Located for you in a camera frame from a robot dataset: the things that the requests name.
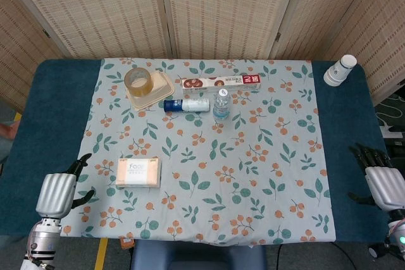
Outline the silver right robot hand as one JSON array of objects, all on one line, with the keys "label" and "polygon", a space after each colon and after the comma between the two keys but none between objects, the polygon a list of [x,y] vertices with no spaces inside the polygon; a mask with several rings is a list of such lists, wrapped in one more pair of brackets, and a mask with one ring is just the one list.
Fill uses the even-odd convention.
[{"label": "silver right robot hand", "polygon": [[349,147],[364,175],[371,195],[360,197],[349,192],[358,204],[377,206],[390,213],[404,209],[404,175],[395,168],[386,153],[361,144]]}]

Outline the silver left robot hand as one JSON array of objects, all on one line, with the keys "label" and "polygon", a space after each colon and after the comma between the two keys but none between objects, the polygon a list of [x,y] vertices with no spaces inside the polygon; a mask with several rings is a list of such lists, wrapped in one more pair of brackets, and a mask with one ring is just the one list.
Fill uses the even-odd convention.
[{"label": "silver left robot hand", "polygon": [[62,219],[71,209],[82,206],[94,196],[95,190],[90,189],[82,198],[74,199],[78,179],[91,153],[83,155],[61,173],[47,174],[42,183],[36,205],[36,212],[41,218]]}]

